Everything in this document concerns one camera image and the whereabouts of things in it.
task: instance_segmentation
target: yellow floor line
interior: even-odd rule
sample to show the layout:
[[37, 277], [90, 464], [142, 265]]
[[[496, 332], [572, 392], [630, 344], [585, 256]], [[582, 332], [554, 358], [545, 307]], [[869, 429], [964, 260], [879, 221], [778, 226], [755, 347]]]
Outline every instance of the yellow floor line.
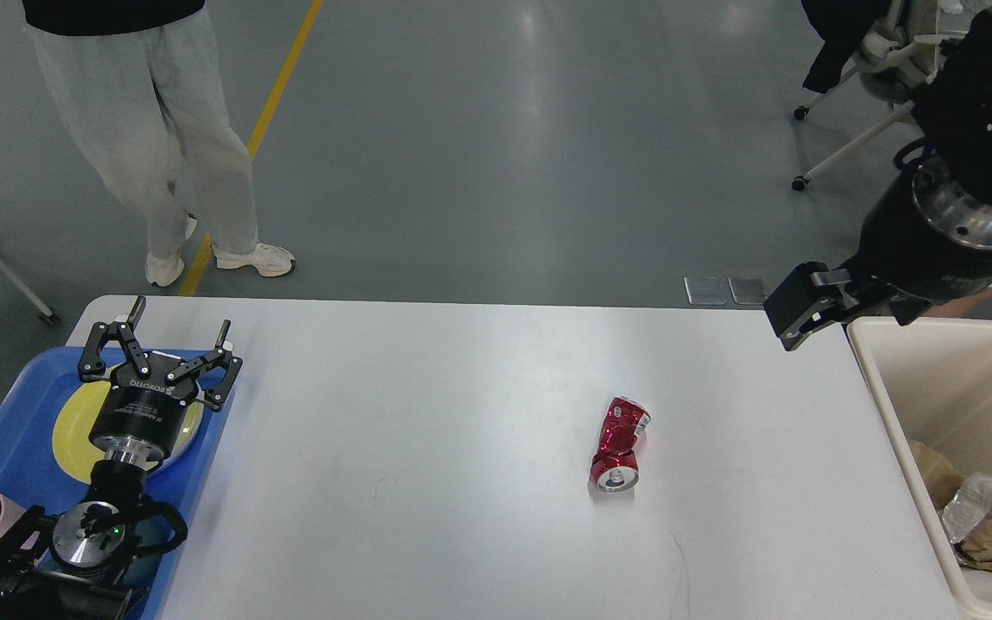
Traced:
[[[308, 38], [308, 31], [312, 30], [312, 24], [315, 23], [316, 16], [319, 15], [320, 5], [323, 3], [324, 0], [313, 0], [311, 7], [308, 7], [308, 12], [304, 15], [304, 22], [301, 23], [301, 30], [296, 33], [290, 52], [286, 56], [286, 62], [282, 63], [282, 68], [278, 72], [275, 87], [271, 88], [270, 96], [267, 97], [267, 102], [263, 106], [263, 113], [259, 114], [259, 122], [255, 123], [255, 129], [251, 131], [251, 139], [247, 141], [247, 152], [251, 154], [252, 160], [259, 152], [259, 145], [263, 144], [263, 136], [267, 133], [267, 128], [270, 127], [271, 119], [275, 117], [282, 93], [286, 91], [288, 79], [293, 74], [293, 67], [296, 66], [296, 60], [301, 56], [304, 40]], [[189, 265], [189, 271], [186, 272], [186, 279], [182, 282], [182, 287], [178, 289], [178, 294], [181, 297], [193, 297], [197, 293], [197, 285], [200, 285], [202, 275], [205, 274], [205, 267], [209, 264], [209, 256], [213, 254], [210, 251], [210, 244], [212, 243], [208, 232], [205, 232], [205, 238], [201, 240], [201, 246], [197, 248], [197, 255], [194, 256], [194, 262]]]

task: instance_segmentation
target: white plastic bin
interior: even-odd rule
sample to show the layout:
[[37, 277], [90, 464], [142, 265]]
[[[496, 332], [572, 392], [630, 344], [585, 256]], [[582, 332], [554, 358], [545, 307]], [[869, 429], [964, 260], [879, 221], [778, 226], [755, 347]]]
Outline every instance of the white plastic bin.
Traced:
[[962, 474], [992, 474], [992, 321], [920, 319], [902, 328], [864, 318], [847, 333], [952, 596], [969, 617], [992, 619], [992, 573], [956, 564], [907, 441], [947, 456]]

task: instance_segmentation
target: red aluminum can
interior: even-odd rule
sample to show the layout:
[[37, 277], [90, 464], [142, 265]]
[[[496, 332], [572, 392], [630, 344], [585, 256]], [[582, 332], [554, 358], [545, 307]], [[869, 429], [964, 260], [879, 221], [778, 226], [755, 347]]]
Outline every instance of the red aluminum can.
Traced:
[[648, 424], [649, 413], [641, 405], [622, 396], [611, 400], [599, 429], [599, 449], [592, 459], [591, 476], [596, 487], [617, 493], [637, 484], [634, 443]]

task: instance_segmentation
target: chair leg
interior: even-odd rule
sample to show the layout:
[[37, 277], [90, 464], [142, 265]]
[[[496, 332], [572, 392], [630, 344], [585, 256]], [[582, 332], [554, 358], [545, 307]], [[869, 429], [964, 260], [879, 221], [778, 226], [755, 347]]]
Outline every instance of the chair leg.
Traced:
[[859, 67], [855, 65], [852, 65], [849, 68], [847, 68], [847, 71], [844, 71], [844, 73], [841, 75], [841, 79], [837, 83], [837, 86], [830, 88], [830, 90], [826, 91], [826, 93], [818, 93], [814, 95], [814, 97], [810, 98], [809, 102], [805, 102], [803, 103], [803, 105], [800, 105], [797, 108], [795, 108], [795, 121], [806, 121], [806, 116], [807, 114], [810, 114], [810, 110], [815, 109], [815, 107], [818, 107], [818, 103], [822, 102], [822, 99], [828, 97], [829, 94], [832, 93], [832, 91], [837, 90], [839, 87], [843, 85], [843, 83], [849, 81], [849, 79], [852, 79], [852, 76], [858, 73], [859, 73]]
[[849, 142], [849, 144], [843, 145], [837, 152], [831, 154], [831, 156], [824, 158], [821, 164], [817, 164], [814, 168], [811, 168], [808, 172], [799, 174], [795, 177], [794, 181], [791, 181], [790, 188], [794, 189], [796, 192], [802, 192], [810, 185], [810, 181], [814, 180], [815, 177], [820, 176], [830, 165], [837, 164], [843, 158], [850, 156], [850, 154], [857, 152], [860, 146], [864, 146], [878, 136], [880, 133], [889, 129], [890, 126], [894, 125], [895, 122], [901, 121], [902, 118], [906, 117], [910, 111], [913, 111], [913, 102], [903, 103], [898, 106], [897, 109], [886, 116], [882, 121], [879, 121], [877, 125], [867, 129], [864, 133], [860, 133], [859, 136], [855, 137], [854, 140]]
[[0, 258], [0, 271], [5, 274], [5, 277], [9, 278], [13, 285], [17, 287], [17, 290], [21, 291], [21, 294], [25, 295], [25, 298], [29, 299], [36, 309], [40, 310], [40, 320], [44, 321], [48, 325], [54, 325], [54, 323], [59, 323], [59, 314], [51, 307], [45, 305], [43, 301], [40, 301], [39, 297], [28, 286], [25, 286], [25, 282], [21, 278], [17, 277], [17, 274], [7, 266], [6, 263]]

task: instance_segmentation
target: black shirt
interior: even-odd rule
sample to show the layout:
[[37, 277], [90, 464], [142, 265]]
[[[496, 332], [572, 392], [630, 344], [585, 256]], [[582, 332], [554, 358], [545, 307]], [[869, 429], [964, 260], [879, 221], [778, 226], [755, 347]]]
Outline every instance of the black shirt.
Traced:
[[25, 21], [52, 34], [94, 36], [161, 27], [202, 10], [205, 0], [22, 0]]

